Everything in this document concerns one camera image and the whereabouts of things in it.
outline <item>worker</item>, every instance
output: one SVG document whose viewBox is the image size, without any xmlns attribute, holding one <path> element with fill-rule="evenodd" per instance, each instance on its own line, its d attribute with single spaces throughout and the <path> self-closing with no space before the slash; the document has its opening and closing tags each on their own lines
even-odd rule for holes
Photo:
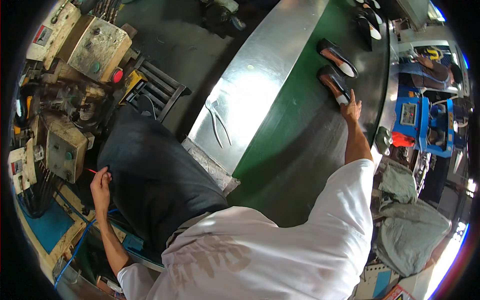
<svg viewBox="0 0 480 300">
<path fill-rule="evenodd" d="M 208 186 L 204 191 L 210 190 L 209 197 L 216 197 L 214 202 L 217 204 L 203 205 L 201 202 L 208 202 L 209 197 L 190 193 L 188 197 L 201 199 L 196 205 L 187 203 L 184 206 L 185 210 L 189 210 L 186 214 L 194 216 L 192 219 L 186 222 L 181 220 L 183 224 L 175 230 L 155 227 L 154 224 L 149 227 L 150 230 L 164 231 L 161 234 L 149 232 L 152 237 L 168 235 L 167 241 L 162 241 L 168 247 L 161 254 L 166 270 L 155 281 L 144 265 L 131 261 L 108 221 L 109 186 L 118 189 L 120 186 L 114 184 L 118 180 L 131 183 L 122 181 L 124 175 L 118 168 L 112 168 L 112 165 L 102 168 L 91 183 L 91 192 L 107 259 L 126 299 L 347 299 L 359 283 L 370 253 L 373 228 L 370 200 L 375 169 L 369 144 L 358 122 L 361 102 L 356 102 L 353 90 L 349 96 L 350 103 L 340 105 L 348 128 L 345 165 L 327 180 L 303 225 L 279 228 L 251 208 L 234 206 L 219 209 L 223 205 L 219 199 L 224 198 L 215 195 L 221 193 L 220 189 L 216 185 L 206 185 L 211 180 L 210 175 L 199 172 L 202 167 L 198 164 L 198 169 L 189 166 L 190 161 L 177 150 L 168 156 L 165 165 L 153 166 L 150 163 L 148 166 L 156 168 L 156 173 L 170 172 L 171 166 L 180 167 L 175 161 L 181 156 L 186 160 L 183 167 L 194 169 L 194 173 L 187 178 L 184 170 L 178 169 L 170 175 L 175 176 L 177 172 L 183 176 L 183 183 L 186 184 L 197 180 L 203 182 L 199 191 Z M 129 125 L 121 124 L 118 128 L 122 130 L 126 141 L 142 141 L 143 149 L 147 152 L 154 148 L 159 156 L 167 156 L 168 153 L 161 147 L 170 146 L 160 142 L 163 137 L 154 140 L 154 135 L 163 135 L 165 129 L 159 122 L 148 121 L 155 126 L 149 129 L 152 134 L 148 139 L 134 134 L 128 137 L 133 133 L 128 129 Z M 135 126 L 141 127 L 141 124 L 133 122 Z M 130 146 L 117 145 L 112 157 L 118 158 L 123 147 Z M 136 148 L 129 152 L 132 156 L 136 155 Z M 135 166 L 145 171 L 145 166 Z M 139 178 L 142 176 L 135 169 L 132 172 Z M 157 202 L 161 202 L 165 195 L 182 189 L 180 180 L 170 178 L 168 182 L 162 186 L 166 189 L 165 194 L 159 191 L 148 199 L 158 197 Z M 149 191 L 152 191 L 152 187 L 142 185 L 135 189 L 136 195 L 129 194 L 128 199 L 122 200 L 136 205 L 135 212 L 125 210 L 128 204 L 119 203 L 115 195 L 113 199 L 122 214 L 129 216 L 141 212 L 143 215 L 134 218 L 137 223 L 148 223 L 152 218 L 159 224 L 164 219 L 172 222 L 183 215 L 169 202 L 171 211 L 167 209 L 159 217 L 161 219 L 155 219 L 157 206 L 162 204 L 142 203 L 146 198 L 141 198 L 141 194 Z M 178 201 L 184 201 L 181 193 L 176 196 Z"/>
<path fill-rule="evenodd" d="M 445 67 L 427 57 L 417 56 L 415 60 L 416 62 L 399 64 L 399 84 L 445 91 L 453 83 L 463 83 L 462 71 L 454 63 Z"/>
</svg>

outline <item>conveyor belt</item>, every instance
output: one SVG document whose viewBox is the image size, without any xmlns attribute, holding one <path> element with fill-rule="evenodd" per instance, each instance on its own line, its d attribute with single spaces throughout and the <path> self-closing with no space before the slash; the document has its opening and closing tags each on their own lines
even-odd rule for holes
<svg viewBox="0 0 480 300">
<path fill-rule="evenodd" d="M 385 100 L 388 31 L 386 23 L 381 25 L 383 38 L 373 40 L 373 52 L 368 52 L 354 17 L 355 8 L 347 1 L 330 0 L 233 174 L 241 185 L 228 196 L 230 205 L 258 209 L 282 227 L 301 224 L 328 177 L 342 166 L 346 124 L 333 96 L 315 78 L 328 63 L 315 50 L 321 38 L 339 44 L 359 71 L 347 85 L 362 100 L 360 124 L 373 143 Z"/>
</svg>

